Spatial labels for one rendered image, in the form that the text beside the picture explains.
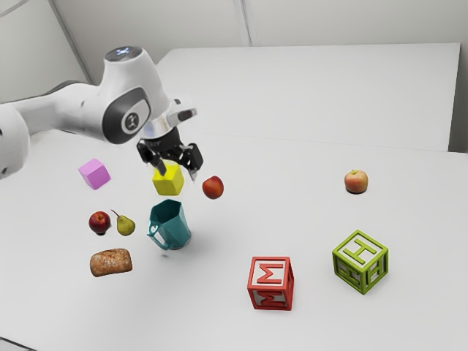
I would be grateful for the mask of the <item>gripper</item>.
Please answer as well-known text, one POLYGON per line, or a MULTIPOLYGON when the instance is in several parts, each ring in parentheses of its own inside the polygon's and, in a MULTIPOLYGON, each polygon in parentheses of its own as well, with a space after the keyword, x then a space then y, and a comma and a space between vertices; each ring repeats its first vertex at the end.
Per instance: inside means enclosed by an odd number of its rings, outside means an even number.
POLYGON ((176 127, 161 137, 140 139, 137 150, 141 159, 152 165, 161 176, 167 172, 164 160, 174 161, 188 170, 193 182, 203 165, 203 156, 198 146, 195 143, 184 145, 176 127))

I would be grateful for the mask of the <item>yellow cube block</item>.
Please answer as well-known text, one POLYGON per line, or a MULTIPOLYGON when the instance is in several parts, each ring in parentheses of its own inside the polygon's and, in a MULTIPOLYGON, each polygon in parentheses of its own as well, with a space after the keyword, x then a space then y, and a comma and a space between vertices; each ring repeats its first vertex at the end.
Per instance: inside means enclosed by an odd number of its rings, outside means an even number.
POLYGON ((161 196, 177 196, 184 186, 184 176, 179 164, 174 161, 164 161, 166 172, 162 175, 154 170, 152 182, 156 192, 161 196))

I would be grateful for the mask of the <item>red orange apple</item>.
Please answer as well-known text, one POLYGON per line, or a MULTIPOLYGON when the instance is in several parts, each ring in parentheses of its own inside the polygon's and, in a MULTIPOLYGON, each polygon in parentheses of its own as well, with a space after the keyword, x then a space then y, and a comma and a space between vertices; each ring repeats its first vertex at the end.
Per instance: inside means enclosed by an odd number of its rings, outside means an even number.
POLYGON ((215 200, 223 195, 224 184, 220 177, 213 175, 210 178, 204 180, 202 184, 202 190, 207 198, 215 200))

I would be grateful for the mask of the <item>teal faceted mug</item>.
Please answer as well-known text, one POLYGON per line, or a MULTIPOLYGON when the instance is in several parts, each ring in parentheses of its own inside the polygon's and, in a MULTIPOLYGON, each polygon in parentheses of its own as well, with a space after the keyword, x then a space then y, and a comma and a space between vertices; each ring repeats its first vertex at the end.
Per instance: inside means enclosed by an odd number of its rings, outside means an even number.
POLYGON ((192 235, 182 203, 166 199, 151 209, 147 236, 162 250, 185 247, 192 235))

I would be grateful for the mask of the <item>green yellow pear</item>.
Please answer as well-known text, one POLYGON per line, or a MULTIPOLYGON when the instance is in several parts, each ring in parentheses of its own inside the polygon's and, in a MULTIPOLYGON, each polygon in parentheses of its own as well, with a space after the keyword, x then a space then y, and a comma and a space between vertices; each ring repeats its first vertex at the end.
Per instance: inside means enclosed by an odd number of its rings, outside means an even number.
POLYGON ((112 210, 112 212, 117 216, 116 223, 118 233, 122 236, 128 236, 133 234, 136 228, 135 222, 124 215, 118 214, 114 210, 112 210))

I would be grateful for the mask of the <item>pink cube block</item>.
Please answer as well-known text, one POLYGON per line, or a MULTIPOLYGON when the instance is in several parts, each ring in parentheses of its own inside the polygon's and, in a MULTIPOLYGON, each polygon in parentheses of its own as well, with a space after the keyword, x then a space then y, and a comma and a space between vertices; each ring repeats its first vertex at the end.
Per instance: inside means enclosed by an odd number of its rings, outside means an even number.
POLYGON ((84 165, 81 165, 78 168, 78 172, 93 190, 100 188, 110 180, 107 168, 98 159, 91 159, 84 165))

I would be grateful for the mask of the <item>dark red apple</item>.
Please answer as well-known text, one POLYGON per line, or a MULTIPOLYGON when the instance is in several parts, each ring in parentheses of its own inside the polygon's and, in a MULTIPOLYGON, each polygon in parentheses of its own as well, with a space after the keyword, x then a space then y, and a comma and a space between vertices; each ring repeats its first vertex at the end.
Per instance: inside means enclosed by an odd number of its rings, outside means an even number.
POLYGON ((90 215, 88 226, 97 235, 103 235, 110 228, 110 217, 104 211, 97 211, 90 215))

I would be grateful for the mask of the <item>brown bread loaf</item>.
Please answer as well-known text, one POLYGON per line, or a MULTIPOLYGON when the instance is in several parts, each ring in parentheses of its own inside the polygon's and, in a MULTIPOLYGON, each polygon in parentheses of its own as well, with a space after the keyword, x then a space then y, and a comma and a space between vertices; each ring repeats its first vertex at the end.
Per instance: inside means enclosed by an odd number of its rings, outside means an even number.
POLYGON ((89 267, 94 277, 126 273, 133 269, 132 258, 127 249, 108 249, 93 254, 89 267))

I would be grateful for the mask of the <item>red letter block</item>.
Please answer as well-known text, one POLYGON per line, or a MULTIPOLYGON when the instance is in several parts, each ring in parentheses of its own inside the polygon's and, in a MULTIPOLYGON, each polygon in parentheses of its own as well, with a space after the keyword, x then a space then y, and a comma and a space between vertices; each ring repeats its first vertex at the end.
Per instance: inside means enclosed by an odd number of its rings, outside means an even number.
POLYGON ((289 257, 253 257, 247 291, 254 309, 291 311, 295 278, 289 257))

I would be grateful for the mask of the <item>pale yellow red apple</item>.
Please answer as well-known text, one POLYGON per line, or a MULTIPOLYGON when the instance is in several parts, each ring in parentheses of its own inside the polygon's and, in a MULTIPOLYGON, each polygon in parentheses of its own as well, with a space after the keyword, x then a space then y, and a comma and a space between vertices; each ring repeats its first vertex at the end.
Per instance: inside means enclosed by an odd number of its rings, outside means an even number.
POLYGON ((353 194, 364 193, 369 184, 369 178, 363 170, 351 170, 344 176, 344 185, 348 192, 353 194))

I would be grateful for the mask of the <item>green letter block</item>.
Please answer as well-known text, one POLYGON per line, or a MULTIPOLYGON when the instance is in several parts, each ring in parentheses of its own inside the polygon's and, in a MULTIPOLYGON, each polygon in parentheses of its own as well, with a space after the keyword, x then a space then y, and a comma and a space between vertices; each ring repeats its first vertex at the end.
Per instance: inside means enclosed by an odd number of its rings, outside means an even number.
POLYGON ((332 251, 334 273, 365 295, 388 273, 388 247, 355 230, 332 251))

